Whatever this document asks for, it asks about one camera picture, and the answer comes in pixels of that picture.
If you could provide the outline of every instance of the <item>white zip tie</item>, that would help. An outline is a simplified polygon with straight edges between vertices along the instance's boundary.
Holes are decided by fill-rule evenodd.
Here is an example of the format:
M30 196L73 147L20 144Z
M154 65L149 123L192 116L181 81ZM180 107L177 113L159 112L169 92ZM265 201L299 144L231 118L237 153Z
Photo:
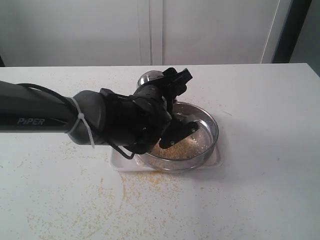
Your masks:
M95 141L94 141L94 138L92 137L92 132L91 132L90 126L89 126L89 124L87 123L87 121L85 119L85 115L81 112L81 109L80 109L79 104L77 103L77 101L73 97L71 97L71 99L74 102L74 105L76 106L76 109L78 110L78 118L75 121L75 123L74 123L73 127L71 128L71 130L67 132L67 134L72 133L76 129L76 127L78 126L80 120L82 120L83 124L85 125L85 127L86 127L86 129L88 131L88 135L89 135L91 146L94 149L95 148Z

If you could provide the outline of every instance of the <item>robotic arm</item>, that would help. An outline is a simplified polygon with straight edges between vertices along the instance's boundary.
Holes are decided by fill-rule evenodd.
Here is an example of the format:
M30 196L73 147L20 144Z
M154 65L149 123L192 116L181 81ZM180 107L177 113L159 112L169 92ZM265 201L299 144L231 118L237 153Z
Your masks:
M89 145L88 130L78 119L78 104L92 131L95 145L110 145L127 159L150 152L160 140L169 148L198 130L192 118L172 112L175 98L192 79L187 69L168 68L162 76L144 82L129 96L102 88L84 90L73 99L45 87L0 81L0 132L67 133L75 143ZM131 155L124 153L123 146Z

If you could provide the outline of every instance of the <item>white tray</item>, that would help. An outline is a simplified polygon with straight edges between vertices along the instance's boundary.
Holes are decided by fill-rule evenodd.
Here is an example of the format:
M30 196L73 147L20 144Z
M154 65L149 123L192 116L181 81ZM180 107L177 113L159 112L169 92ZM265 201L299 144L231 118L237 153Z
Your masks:
M124 158L120 153L111 148L109 152L110 166L120 172L140 172L140 171L155 171L155 169L145 165L136 155L129 160ZM214 169L219 167L223 162L218 144L215 145L214 151L206 163L198 169Z

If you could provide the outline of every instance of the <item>bowl rim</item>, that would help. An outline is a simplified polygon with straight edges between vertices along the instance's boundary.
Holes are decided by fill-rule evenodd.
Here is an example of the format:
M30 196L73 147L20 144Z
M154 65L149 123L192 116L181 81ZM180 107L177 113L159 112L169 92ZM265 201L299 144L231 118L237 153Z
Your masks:
M212 143L210 144L210 146L205 150L203 151L202 153L200 153L199 155L196 155L196 156L193 156L193 157L189 157L189 158L181 158L181 159L171 159L171 158L165 158L165 157L158 157L158 156L154 156L152 155L151 153L149 152L146 152L145 154L148 155L148 156L151 156L155 159L160 159L160 160L163 160L165 162L182 162L182 161L188 161L188 160L191 160L191 159L195 159L195 158L198 158L202 155L205 155L207 152L209 152L212 148L215 147L217 141L218 141L218 137L219 137L219 127L218 127L218 124L217 124L217 121L214 119L214 117L208 113L206 110L204 110L203 108L197 106L197 105L194 105L194 104L191 104L191 103L188 103L188 102L184 102L184 101L177 101L175 104L183 104L183 105L189 105L189 106L192 106L194 108L197 108L201 111L203 111L205 114L207 114L212 120L213 120L213 124L216 128L216 134L214 136L214 139L212 141Z

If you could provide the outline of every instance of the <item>cabinet door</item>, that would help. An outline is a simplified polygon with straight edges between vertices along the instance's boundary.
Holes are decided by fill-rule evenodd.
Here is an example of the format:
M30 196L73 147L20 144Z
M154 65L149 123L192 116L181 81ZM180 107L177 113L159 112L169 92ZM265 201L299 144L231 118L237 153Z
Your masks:
M163 63L271 62L290 2L163 0Z
M6 66L148 65L148 1L2 0L0 55Z

